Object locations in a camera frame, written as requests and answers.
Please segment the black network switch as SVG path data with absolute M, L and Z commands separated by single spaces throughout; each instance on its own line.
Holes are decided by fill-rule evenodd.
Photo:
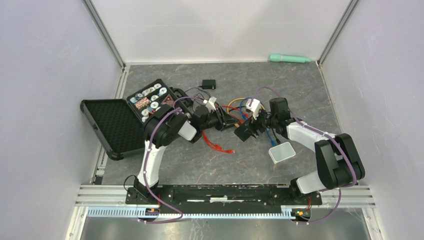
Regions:
M 234 130 L 234 134 L 243 142 L 250 137 L 256 138 L 258 135 L 258 128 L 252 122 L 245 121 L 238 128 Z

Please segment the black power adapter with cord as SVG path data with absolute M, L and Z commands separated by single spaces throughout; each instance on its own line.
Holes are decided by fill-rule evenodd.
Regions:
M 206 90 L 215 90 L 216 89 L 216 80 L 215 79 L 203 79 L 201 85 L 190 87 L 186 91 L 183 91 L 182 97 L 187 97 L 181 100 L 187 107 L 193 107 L 195 103 L 198 105 L 204 105 L 204 100 L 209 100 L 212 96 Z M 193 96 L 187 94 L 188 91 L 196 89 L 198 93 Z

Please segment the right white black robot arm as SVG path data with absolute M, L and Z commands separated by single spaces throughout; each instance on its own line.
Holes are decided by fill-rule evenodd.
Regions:
M 291 113 L 284 97 L 271 99 L 269 106 L 267 112 L 258 99 L 246 102 L 251 116 L 244 122 L 245 133 L 257 136 L 271 129 L 315 154 L 316 171 L 290 182 L 288 196 L 293 203 L 302 204 L 312 192 L 352 187 L 365 177 L 364 165 L 349 134 L 332 134 L 308 125 Z

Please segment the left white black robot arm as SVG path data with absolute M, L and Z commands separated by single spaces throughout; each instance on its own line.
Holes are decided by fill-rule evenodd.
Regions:
M 181 137 L 195 143 L 202 132 L 215 128 L 224 131 L 239 121 L 225 112 L 222 107 L 209 109 L 201 105 L 194 112 L 185 113 L 183 109 L 163 106 L 156 110 L 143 123 L 144 155 L 141 170 L 134 180 L 134 189 L 145 204 L 153 203 L 157 198 L 154 188 L 159 182 L 159 169 L 164 152 L 177 138 Z

